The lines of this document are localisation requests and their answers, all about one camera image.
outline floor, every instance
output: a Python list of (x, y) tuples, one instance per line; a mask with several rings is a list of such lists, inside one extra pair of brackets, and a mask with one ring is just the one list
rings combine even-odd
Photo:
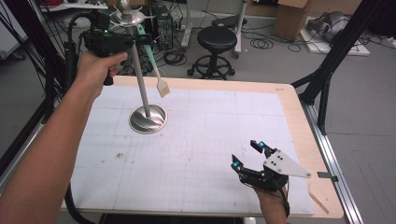
[[(205, 17), (203, 25), (213, 18)], [(263, 27), (274, 20), (247, 18), (247, 28)], [(271, 27), (255, 30), (271, 34)], [(167, 77), (187, 76), (192, 63), (206, 52), (191, 34), (181, 66), (161, 66)], [(274, 42), (271, 49), (254, 49), (243, 38), (238, 59), (223, 54), (236, 71), (230, 81), (291, 83), (314, 72), (326, 55), (308, 53), (288, 43)], [(347, 56), (336, 70), (330, 89), (326, 129), (346, 182), (365, 223), (386, 224), (396, 220), (396, 50), (369, 43), (369, 57)], [(0, 153), (11, 144), (43, 99), (43, 91), (28, 60), (8, 59), (0, 63)], [(96, 214), (83, 214), (99, 221)], [(61, 213), (57, 223), (73, 223)], [(291, 218), (289, 223), (347, 223), (337, 220)]]

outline desk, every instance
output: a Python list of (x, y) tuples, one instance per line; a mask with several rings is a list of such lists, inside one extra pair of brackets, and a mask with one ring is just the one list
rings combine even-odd
[[(136, 86), (137, 81), (135, 77), (115, 77), (115, 84), (120, 86)], [(332, 182), (330, 179), (326, 178), (318, 178), (317, 172), (326, 171), (326, 167), (323, 163), (323, 160), (320, 156), (318, 146), (314, 139), (314, 136), (310, 130), (308, 122), (306, 121), (304, 111), (300, 105), (300, 101), (298, 100), (297, 94), (294, 88), (291, 85), (287, 84), (268, 84), (268, 83), (248, 83), (248, 82), (234, 82), (234, 81), (217, 81), (217, 80), (195, 80), (195, 79), (178, 79), (178, 78), (168, 78), (166, 79), (169, 86), (172, 90), (184, 89), (184, 90), (223, 90), (223, 91), (241, 91), (241, 92), (266, 92), (276, 94), (280, 100), (280, 103), (283, 107), (283, 112), (286, 118), (286, 122), (288, 123), (290, 129), (290, 135), (292, 141), (294, 143), (294, 148), (296, 149), (297, 155), (300, 160), (300, 164), (307, 169), (313, 176), (310, 179), (306, 180), (308, 191), (311, 195), (312, 204), (315, 210), (314, 215), (304, 216), (304, 217), (326, 217), (326, 218), (339, 218), (343, 216), (343, 209), (339, 203), (338, 197), (335, 193), (335, 190), (332, 186)], [(147, 87), (155, 87), (157, 83), (157, 79), (153, 77), (145, 77), (145, 83)], [(99, 147), (100, 143), (97, 143), (96, 146), (91, 146), (92, 148)], [(124, 139), (123, 136), (114, 141), (111, 144), (123, 144)], [(88, 160), (88, 163), (95, 158), (96, 155), (78, 155), (79, 159)], [(117, 157), (124, 156), (124, 152), (119, 152)], [(109, 157), (109, 162), (111, 160), (115, 160), (114, 156)], [(101, 175), (105, 175), (110, 182), (112, 178), (111, 173), (107, 173), (106, 169), (101, 170)], [(75, 175), (79, 175), (79, 182), (75, 178)], [(93, 181), (95, 176), (91, 176), (90, 172), (86, 172), (85, 174), (76, 174), (73, 175), (72, 178), (72, 188), (73, 186), (78, 186), (78, 188), (84, 188), (88, 181)], [(118, 188), (121, 183), (115, 182), (111, 184), (111, 188)], [(104, 198), (104, 200), (113, 200), (111, 203), (114, 203), (114, 197), (108, 197), (107, 192), (95, 192), (96, 189), (86, 189), (86, 191), (93, 191), (92, 195), (97, 195), (98, 198)], [(84, 197), (85, 195), (78, 194), (79, 190), (74, 190), (76, 192), (74, 194), (75, 203), (77, 207), (80, 207), (82, 201), (84, 203), (89, 203), (89, 200), (92, 198)], [(139, 202), (128, 202), (130, 204), (135, 205), (135, 203)], [(189, 213), (185, 213), (181, 211), (173, 211), (173, 212), (164, 212), (164, 211), (144, 211), (144, 207), (142, 210), (136, 212), (128, 210), (126, 207), (122, 209), (112, 209), (112, 208), (101, 208), (95, 207), (95, 204), (91, 204), (92, 208), (85, 207), (82, 208), (81, 211), (86, 212), (104, 212), (104, 213), (140, 213), (140, 214), (166, 214), (166, 215), (188, 215)], [(260, 213), (241, 213), (234, 212), (230, 214), (224, 213), (190, 213), (190, 215), (196, 216), (229, 216), (229, 217), (260, 217)]]

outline right hand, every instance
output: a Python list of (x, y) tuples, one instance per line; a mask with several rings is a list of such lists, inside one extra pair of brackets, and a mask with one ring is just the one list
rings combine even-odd
[[(282, 188), (286, 197), (288, 192), (286, 188)], [(262, 210), (262, 215), (265, 218), (267, 224), (286, 224), (286, 211), (283, 204), (282, 197), (280, 193), (277, 192), (266, 192), (260, 189), (254, 189), (260, 201), (260, 209)]]
[(99, 58), (92, 51), (81, 54), (78, 74), (74, 83), (84, 86), (94, 98), (98, 97), (103, 88), (107, 72), (111, 77), (117, 74), (118, 66), (127, 59), (126, 52), (120, 52), (105, 58)]

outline black cable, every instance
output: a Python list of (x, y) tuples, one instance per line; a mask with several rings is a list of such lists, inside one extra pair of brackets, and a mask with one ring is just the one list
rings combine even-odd
[(218, 16), (216, 16), (215, 14), (213, 14), (213, 13), (211, 13), (211, 12), (208, 12), (208, 11), (205, 11), (205, 10), (202, 10), (202, 11), (203, 11), (204, 13), (206, 13), (206, 14), (209, 14), (209, 15), (213, 16), (214, 18), (216, 18), (216, 20), (219, 19)]
[(64, 41), (63, 41), (62, 38), (61, 38), (60, 32), (59, 32), (59, 30), (58, 30), (58, 26), (61, 27), (61, 29), (62, 29), (65, 33), (66, 33), (66, 30), (62, 27), (62, 25), (61, 25), (57, 20), (55, 20), (55, 19), (53, 19), (53, 18), (51, 17), (50, 9), (49, 9), (47, 3), (41, 1), (41, 4), (42, 4), (43, 8), (47, 10), (47, 12), (48, 12), (48, 17), (49, 17), (49, 19), (52, 21), (53, 27), (55, 28), (55, 31), (56, 31), (56, 34), (57, 34), (57, 35), (55, 35), (55, 34), (53, 33), (53, 31), (52, 31), (52, 29), (51, 29), (49, 23), (47, 22), (47, 20), (45, 20), (45, 23), (46, 23), (47, 26), (49, 27), (49, 31), (51, 32), (52, 36), (53, 36), (54, 39), (55, 39), (55, 42), (56, 42), (57, 45), (58, 45), (58, 48), (61, 50), (61, 52), (62, 52), (62, 54), (63, 54), (63, 56), (64, 56), (64, 51), (63, 51), (63, 47), (62, 47), (62, 43), (63, 43)]
[(79, 211), (77, 210), (72, 194), (72, 187), (69, 183), (67, 187), (66, 194), (64, 195), (64, 203), (67, 206), (67, 210), (69, 211), (70, 216), (79, 224), (95, 224), (94, 222), (89, 221), (85, 217), (83, 217)]
[(72, 19), (70, 20), (69, 26), (67, 27), (67, 41), (68, 41), (69, 47), (72, 47), (72, 43), (74, 43), (73, 42), (73, 36), (72, 36), (72, 34), (73, 34), (73, 24), (80, 17), (90, 18), (91, 17), (91, 13), (80, 12), (80, 13), (74, 15), (72, 17)]
[(396, 49), (393, 46), (387, 46), (387, 45), (382, 44), (383, 41), (384, 41), (384, 36), (372, 35), (372, 34), (369, 34), (369, 33), (364, 33), (359, 38), (360, 44), (358, 44), (358, 46), (359, 45), (365, 46), (365, 45), (368, 45), (369, 43), (373, 43), (373, 44), (377, 44), (377, 45), (379, 45), (381, 47), (384, 47), (384, 48), (387, 48), (387, 49)]
[[(41, 21), (37, 17), (35, 10), (32, 8), (32, 3), (29, 3), (28, 1), (17, 3), (11, 0), (5, 0), (5, 3), (14, 15), (15, 19), (21, 25), (23, 31), (29, 37), (29, 40), (32, 41), (36, 49), (36, 53), (39, 55), (36, 57), (36, 62), (40, 63), (39, 66), (35, 63), (35, 60), (32, 60), (36, 71), (46, 79), (46, 82), (53, 82), (53, 85), (50, 85), (50, 89), (46, 89), (46, 85), (45, 93), (49, 95), (54, 94), (59, 97), (62, 94), (60, 92), (61, 85), (64, 83), (63, 59), (59, 55), (57, 49), (53, 46), (50, 38), (46, 35)], [(26, 41), (23, 41), (23, 47), (29, 51), (26, 47)], [(53, 99), (48, 99), (49, 101), (47, 103), (53, 107)], [(49, 116), (51, 111), (52, 110), (48, 110), (46, 112), (46, 117)]]
[(163, 60), (166, 62), (166, 64), (172, 65), (172, 66), (180, 66), (187, 61), (186, 55), (180, 51), (176, 50), (169, 50), (166, 51), (165, 54), (163, 55)]
[(270, 180), (276, 186), (277, 191), (280, 192), (280, 195), (282, 195), (283, 205), (285, 206), (286, 217), (288, 217), (289, 214), (290, 214), (290, 205), (289, 205), (289, 202), (288, 202), (289, 194), (288, 194), (288, 197), (286, 197), (285, 192), (283, 192), (283, 189), (282, 189), (283, 186), (279, 186), (273, 178), (271, 178)]
[[(286, 39), (282, 39), (278, 36), (275, 35), (264, 35), (258, 32), (246, 32), (246, 31), (251, 31), (251, 30), (258, 30), (258, 29), (265, 29), (265, 28), (269, 28), (274, 26), (273, 24), (270, 25), (266, 25), (263, 27), (257, 27), (257, 28), (244, 28), (244, 30), (242, 31), (243, 36), (246, 39), (250, 39), (250, 46), (255, 48), (255, 49), (271, 49), (274, 46), (274, 43), (272, 41), (276, 41), (279, 43), (289, 43), (288, 45), (288, 50), (292, 51), (292, 52), (299, 52), (301, 51), (301, 47), (300, 45), (305, 45), (305, 44), (311, 44), (314, 45), (318, 51), (322, 54), (326, 54), (325, 52), (323, 52), (322, 50), (320, 50), (320, 48), (316, 45), (317, 43), (323, 43), (325, 41), (319, 41), (319, 42), (312, 42), (312, 40), (314, 39), (314, 37), (318, 34), (318, 32), (314, 33), (311, 38), (309, 40), (286, 40)], [(247, 37), (246, 34), (251, 34), (251, 35), (257, 35), (260, 36), (261, 38), (258, 37)]]
[[(18, 43), (19, 43), (23, 48), (26, 47), (26, 43), (24, 43), (24, 41), (21, 39), (21, 37), (19, 36), (19, 34), (18, 34), (15, 30), (13, 30), (13, 29), (11, 28), (11, 26), (9, 26), (9, 25), (4, 21), (3, 16), (0, 16), (0, 22), (3, 23), (3, 25), (8, 29), (8, 31), (14, 36), (14, 38), (18, 41)], [(29, 50), (26, 50), (25, 52), (26, 52), (27, 56), (30, 58), (31, 62), (33, 63), (33, 66), (34, 66), (34, 68), (35, 68), (35, 70), (36, 70), (36, 72), (37, 72), (38, 79), (39, 79), (39, 81), (40, 81), (41, 87), (43, 88), (43, 90), (45, 90), (45, 88), (44, 88), (44, 83), (43, 83), (43, 81), (42, 81), (41, 78), (40, 78), (40, 75), (43, 75), (44, 72), (41, 70), (41, 67), (36, 63), (36, 60), (35, 60), (35, 58), (33, 57), (33, 55), (31, 55), (30, 51), (29, 51)]]
[(3, 18), (2, 23), (4, 24), (4, 26), (6, 26), (6, 28), (9, 30), (9, 32), (14, 36), (15, 39), (17, 39), (17, 41), (20, 43), (21, 46), (24, 45), (24, 49), (25, 49), (26, 51), (29, 51), (29, 52), (31, 53), (31, 55), (32, 55), (37, 61), (41, 62), (41, 64), (44, 65), (44, 63), (43, 63), (42, 61), (39, 60), (39, 57), (35, 54), (34, 51), (32, 51), (27, 45), (22, 44), (22, 43), (24, 43), (23, 38), (22, 38), (22, 37), (20, 36), (20, 34), (14, 29), (14, 27), (13, 27), (13, 25), (12, 25), (12, 22), (11, 22), (11, 19), (9, 18), (8, 13), (7, 13), (7, 11), (6, 11), (6, 9), (5, 9), (3, 3), (0, 2), (0, 4), (1, 4), (1, 6), (2, 6), (3, 10), (5, 11), (6, 16), (7, 16), (7, 18), (8, 18), (8, 21), (7, 21), (7, 20), (6, 20), (6, 17), (5, 17), (2, 13), (0, 13), (0, 18)]
[(210, 0), (207, 0), (207, 2), (206, 2), (205, 15), (204, 15), (204, 18), (202, 19), (201, 23), (199, 24), (199, 27), (202, 26), (202, 23), (203, 23), (204, 20), (206, 19), (206, 15), (207, 15), (206, 12), (207, 12), (207, 8), (208, 8), (208, 6), (209, 6), (209, 1), (210, 1)]
[(180, 12), (180, 14), (181, 14), (181, 18), (180, 18), (180, 21), (178, 22), (178, 29), (180, 29), (181, 28), (181, 22), (183, 21), (183, 19), (184, 19), (184, 14), (183, 14), (183, 11), (181, 11), (181, 9), (180, 9), (180, 5), (179, 4), (177, 4), (177, 8), (178, 8), (178, 11)]

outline black stool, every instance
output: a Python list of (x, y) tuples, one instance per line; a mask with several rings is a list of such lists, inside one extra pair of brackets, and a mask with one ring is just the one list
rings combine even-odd
[[(192, 65), (192, 68), (187, 71), (189, 76), (194, 74), (195, 69), (202, 75), (201, 78), (221, 77), (224, 80), (227, 80), (227, 75), (233, 76), (235, 74), (235, 70), (231, 68), (230, 62), (228, 62), (224, 57), (219, 56), (222, 52), (235, 47), (236, 35), (232, 31), (220, 26), (209, 26), (200, 31), (197, 39), (198, 43), (205, 49), (209, 50), (212, 55), (206, 55), (199, 58), (195, 64)], [(210, 58), (209, 63), (200, 63), (200, 61), (205, 58)], [(218, 59), (223, 60), (225, 63), (218, 65)], [(227, 71), (222, 73), (220, 68), (225, 68)]]

